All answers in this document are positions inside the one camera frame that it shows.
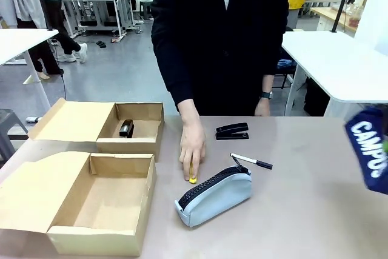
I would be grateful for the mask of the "grey zipper pencil case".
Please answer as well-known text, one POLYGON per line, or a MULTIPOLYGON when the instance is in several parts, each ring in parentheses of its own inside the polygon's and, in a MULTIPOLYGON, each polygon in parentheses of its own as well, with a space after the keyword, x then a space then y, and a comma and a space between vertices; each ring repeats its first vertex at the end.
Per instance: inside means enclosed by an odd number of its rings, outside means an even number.
POLYGON ((248 200, 252 195, 251 171, 237 162, 175 201, 177 213, 188 227, 196 227, 248 200))

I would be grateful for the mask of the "person with white sneakers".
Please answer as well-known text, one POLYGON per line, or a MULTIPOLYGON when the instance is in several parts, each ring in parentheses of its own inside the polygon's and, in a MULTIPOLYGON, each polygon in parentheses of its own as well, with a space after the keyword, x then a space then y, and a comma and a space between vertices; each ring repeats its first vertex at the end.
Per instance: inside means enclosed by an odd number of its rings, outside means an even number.
POLYGON ((47 16, 50 24, 58 31, 55 36, 64 51, 62 56, 57 58, 59 62, 75 62, 85 63, 87 59, 87 44, 78 44, 74 41, 64 26, 64 17, 62 13, 62 0, 44 0, 47 9, 47 16))

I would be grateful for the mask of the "white marker with black cap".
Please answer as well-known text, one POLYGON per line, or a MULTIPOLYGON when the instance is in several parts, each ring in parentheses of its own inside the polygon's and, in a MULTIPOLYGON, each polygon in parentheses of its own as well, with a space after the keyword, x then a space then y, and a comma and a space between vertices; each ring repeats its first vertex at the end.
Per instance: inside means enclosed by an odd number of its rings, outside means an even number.
POLYGON ((235 154, 235 153, 231 153, 230 156, 235 161, 243 160, 245 162, 256 164, 259 167, 263 167, 263 168, 269 169, 269 170, 272 170, 272 168, 273 168, 273 165, 270 164, 270 163, 266 163, 266 162, 263 162, 263 161, 260 161, 260 160, 256 160, 256 159, 253 159, 253 158, 246 157, 246 156, 238 155, 238 154, 235 154))

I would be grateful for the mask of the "grey metal stool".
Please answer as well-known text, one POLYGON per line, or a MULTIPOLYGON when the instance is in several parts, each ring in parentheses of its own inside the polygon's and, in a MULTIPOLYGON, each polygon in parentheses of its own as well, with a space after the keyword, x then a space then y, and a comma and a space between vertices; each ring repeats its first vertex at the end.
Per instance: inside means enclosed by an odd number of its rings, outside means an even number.
POLYGON ((13 140, 28 140, 28 130, 14 111, 10 109, 0 109, 0 156, 4 162, 7 162, 16 152, 12 144, 13 140), (19 126, 24 133, 9 135, 9 131, 14 126, 19 126))

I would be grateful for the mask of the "large open cardboard box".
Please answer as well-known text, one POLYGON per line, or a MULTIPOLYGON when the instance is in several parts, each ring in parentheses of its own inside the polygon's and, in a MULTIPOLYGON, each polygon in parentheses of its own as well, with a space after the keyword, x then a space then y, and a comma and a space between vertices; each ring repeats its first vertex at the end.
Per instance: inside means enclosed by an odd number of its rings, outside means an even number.
POLYGON ((45 234, 61 255, 139 256, 155 181, 152 154, 25 162, 0 184, 0 229, 45 234))

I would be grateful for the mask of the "blue campus pencil case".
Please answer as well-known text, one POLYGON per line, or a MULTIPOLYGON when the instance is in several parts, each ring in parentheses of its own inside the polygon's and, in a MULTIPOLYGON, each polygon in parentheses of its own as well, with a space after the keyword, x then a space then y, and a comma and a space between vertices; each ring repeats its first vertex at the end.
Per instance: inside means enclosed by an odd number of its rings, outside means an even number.
POLYGON ((388 153, 383 150, 383 142, 388 140, 388 107, 366 107, 344 127, 364 184, 371 191, 388 195, 388 153))

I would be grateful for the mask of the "dark plastic stool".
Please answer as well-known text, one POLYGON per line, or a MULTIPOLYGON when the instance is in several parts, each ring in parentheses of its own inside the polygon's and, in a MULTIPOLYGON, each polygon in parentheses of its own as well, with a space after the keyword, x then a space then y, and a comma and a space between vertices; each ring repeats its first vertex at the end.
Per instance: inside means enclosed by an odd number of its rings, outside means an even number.
POLYGON ((139 14, 145 20, 152 18, 151 3, 152 3, 151 1, 139 2, 139 14))

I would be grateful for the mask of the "white table with panel leg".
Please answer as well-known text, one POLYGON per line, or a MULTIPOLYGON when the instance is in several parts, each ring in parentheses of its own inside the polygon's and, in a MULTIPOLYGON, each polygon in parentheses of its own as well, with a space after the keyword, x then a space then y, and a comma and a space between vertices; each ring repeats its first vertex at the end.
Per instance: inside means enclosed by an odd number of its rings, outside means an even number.
POLYGON ((288 116, 305 77, 329 96, 325 117, 350 118, 353 104, 388 104, 388 56, 341 32, 295 31, 283 49, 296 61, 284 114, 288 116))

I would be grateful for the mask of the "clear plastic bottle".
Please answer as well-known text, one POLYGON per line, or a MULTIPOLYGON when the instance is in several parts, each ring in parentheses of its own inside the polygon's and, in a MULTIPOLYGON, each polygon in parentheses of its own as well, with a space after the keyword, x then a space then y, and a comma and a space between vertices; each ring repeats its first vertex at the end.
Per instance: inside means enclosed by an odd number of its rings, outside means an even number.
POLYGON ((364 0, 354 0, 349 12, 349 26, 357 28, 364 11, 364 0))

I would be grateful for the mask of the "person's right hand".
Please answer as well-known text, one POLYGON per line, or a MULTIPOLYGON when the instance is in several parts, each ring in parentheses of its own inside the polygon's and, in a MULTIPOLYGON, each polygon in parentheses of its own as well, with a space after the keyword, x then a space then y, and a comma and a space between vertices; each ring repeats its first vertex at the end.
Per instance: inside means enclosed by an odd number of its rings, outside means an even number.
POLYGON ((199 116, 182 118, 182 135, 180 142, 184 179, 194 179, 198 175, 200 163, 206 154, 206 136, 199 116))

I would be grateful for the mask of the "small open cardboard box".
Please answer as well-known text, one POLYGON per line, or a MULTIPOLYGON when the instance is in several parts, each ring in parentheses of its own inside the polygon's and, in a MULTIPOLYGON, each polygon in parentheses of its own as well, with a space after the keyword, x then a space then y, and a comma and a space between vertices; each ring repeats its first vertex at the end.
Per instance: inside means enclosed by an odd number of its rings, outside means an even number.
POLYGON ((28 132, 33 140, 93 143, 99 153, 153 154, 159 158, 164 127, 162 103, 77 102, 63 98, 28 132), (122 138, 132 119, 132 138, 122 138))

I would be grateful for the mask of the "person's left forearm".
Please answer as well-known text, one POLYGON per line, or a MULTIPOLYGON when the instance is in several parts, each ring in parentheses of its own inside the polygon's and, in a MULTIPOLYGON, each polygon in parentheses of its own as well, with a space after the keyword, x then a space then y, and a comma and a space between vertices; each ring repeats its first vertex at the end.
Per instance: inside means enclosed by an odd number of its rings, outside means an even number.
POLYGON ((263 93, 270 93, 272 91, 273 86, 273 75, 264 75, 263 81, 262 81, 262 92, 263 93))

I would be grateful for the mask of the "white table with slanted leg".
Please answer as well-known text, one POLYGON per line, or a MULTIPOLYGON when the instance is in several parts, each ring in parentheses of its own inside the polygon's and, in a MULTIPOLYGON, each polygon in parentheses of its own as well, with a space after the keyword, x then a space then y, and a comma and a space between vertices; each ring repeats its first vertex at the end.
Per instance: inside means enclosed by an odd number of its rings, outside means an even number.
POLYGON ((32 47, 47 41, 57 35, 57 30, 47 29, 0 29, 0 66, 8 61, 22 55, 30 70, 33 85, 41 100, 44 112, 47 112, 51 105, 44 91, 41 80, 34 68, 32 59, 28 52, 32 47))

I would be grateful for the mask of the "person's right forearm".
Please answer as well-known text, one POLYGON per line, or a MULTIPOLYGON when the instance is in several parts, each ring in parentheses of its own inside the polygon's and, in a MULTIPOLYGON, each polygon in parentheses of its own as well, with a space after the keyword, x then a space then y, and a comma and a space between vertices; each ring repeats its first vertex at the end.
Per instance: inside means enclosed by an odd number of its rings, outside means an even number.
POLYGON ((179 114, 184 123, 191 123, 199 119, 199 113, 196 109, 193 99, 186 99, 177 104, 179 114))

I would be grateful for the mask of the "person's left hand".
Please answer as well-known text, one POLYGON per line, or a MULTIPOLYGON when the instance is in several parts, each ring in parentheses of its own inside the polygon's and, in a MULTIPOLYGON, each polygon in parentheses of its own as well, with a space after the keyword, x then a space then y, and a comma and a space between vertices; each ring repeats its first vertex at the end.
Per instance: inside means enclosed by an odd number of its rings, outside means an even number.
POLYGON ((270 116, 270 100, 261 98, 256 106, 254 116, 270 116))

